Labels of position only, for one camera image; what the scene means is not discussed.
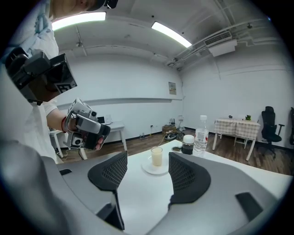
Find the red wristband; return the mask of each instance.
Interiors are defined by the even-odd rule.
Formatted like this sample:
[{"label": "red wristband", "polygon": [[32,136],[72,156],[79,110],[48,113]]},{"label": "red wristband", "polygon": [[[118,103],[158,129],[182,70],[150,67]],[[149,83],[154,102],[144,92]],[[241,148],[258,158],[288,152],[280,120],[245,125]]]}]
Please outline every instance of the red wristband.
[{"label": "red wristband", "polygon": [[63,131],[63,133],[66,133],[66,131],[63,130],[63,121],[66,119],[66,117],[63,118],[63,120],[61,121],[61,130]]}]

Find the milk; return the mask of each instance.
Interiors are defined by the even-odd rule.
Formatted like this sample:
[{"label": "milk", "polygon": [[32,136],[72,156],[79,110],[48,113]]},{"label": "milk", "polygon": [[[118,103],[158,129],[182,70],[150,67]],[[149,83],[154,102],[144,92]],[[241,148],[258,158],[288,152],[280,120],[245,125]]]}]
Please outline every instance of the milk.
[{"label": "milk", "polygon": [[160,167],[162,164],[162,148],[154,147],[151,149],[152,165]]}]

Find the fluorescent light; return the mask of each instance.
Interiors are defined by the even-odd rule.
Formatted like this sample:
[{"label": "fluorescent light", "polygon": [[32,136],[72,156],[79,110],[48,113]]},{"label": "fluorescent light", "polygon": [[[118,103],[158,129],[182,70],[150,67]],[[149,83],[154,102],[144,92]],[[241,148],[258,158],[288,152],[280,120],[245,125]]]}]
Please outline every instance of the fluorescent light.
[{"label": "fluorescent light", "polygon": [[155,22],[152,25],[152,28],[171,37],[172,39],[178,41],[179,43],[181,43],[183,46],[185,46],[186,48],[188,48],[189,46],[191,46],[192,44],[189,43],[186,39],[184,39],[182,36],[180,36],[179,34],[177,34],[175,31],[171,30],[170,28]]},{"label": "fluorescent light", "polygon": [[68,25],[79,24],[89,21],[103,21],[105,20],[106,12],[94,12],[76,15],[72,17],[67,17],[61,20],[58,20],[52,24],[53,30],[58,30],[60,28],[66,27]]}]

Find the table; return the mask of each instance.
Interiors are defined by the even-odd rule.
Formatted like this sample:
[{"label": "table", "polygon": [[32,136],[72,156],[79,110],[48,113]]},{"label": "table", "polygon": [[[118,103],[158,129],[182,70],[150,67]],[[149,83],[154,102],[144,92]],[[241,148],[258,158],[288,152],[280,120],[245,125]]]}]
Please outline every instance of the table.
[{"label": "table", "polygon": [[[110,125],[108,125],[111,130],[110,132],[115,132],[115,131],[119,131],[120,132],[120,138],[124,144],[124,150],[127,151],[127,144],[126,144],[126,141],[125,141],[125,136],[124,136],[124,124],[123,122],[113,122],[111,123]],[[80,149],[80,153],[81,153],[81,156],[82,158],[85,160],[85,159],[88,159],[86,153],[85,153],[85,149]]]},{"label": "table", "polygon": [[60,131],[60,130],[51,130],[49,132],[49,135],[54,136],[54,140],[55,140],[57,149],[59,151],[59,155],[60,155],[61,158],[63,158],[63,154],[61,152],[61,148],[60,148],[60,145],[59,145],[59,142],[58,142],[58,138],[57,138],[57,134],[59,134],[59,133],[63,133],[63,131]]},{"label": "table", "polygon": [[[174,146],[181,146],[181,142],[174,140],[161,145],[163,157],[168,157]],[[170,174],[153,176],[141,168],[141,162],[150,155],[150,151],[145,151],[128,157],[128,170],[118,189],[125,233],[130,235],[143,235],[150,231],[168,212],[168,203],[173,195]],[[276,198],[283,197],[292,180],[292,176],[254,168],[208,152],[203,158],[243,170]]]},{"label": "table", "polygon": [[246,160],[248,161],[253,151],[259,128],[260,124],[256,122],[219,118],[215,121],[215,139],[212,150],[215,150],[218,134],[221,134],[221,136],[222,134],[232,134],[235,136],[247,138],[253,141],[246,157]]}]

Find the bottle cap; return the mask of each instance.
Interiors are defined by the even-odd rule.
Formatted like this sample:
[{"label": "bottle cap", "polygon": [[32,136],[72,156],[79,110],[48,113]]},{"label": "bottle cap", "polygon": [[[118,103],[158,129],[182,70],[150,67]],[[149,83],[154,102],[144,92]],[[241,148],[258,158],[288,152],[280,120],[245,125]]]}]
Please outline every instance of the bottle cap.
[{"label": "bottle cap", "polygon": [[201,115],[200,116],[200,120],[201,121],[206,121],[207,120],[207,116],[206,115]]},{"label": "bottle cap", "polygon": [[194,143],[194,136],[187,134],[184,136],[183,142],[185,142],[186,144],[193,144]]}]

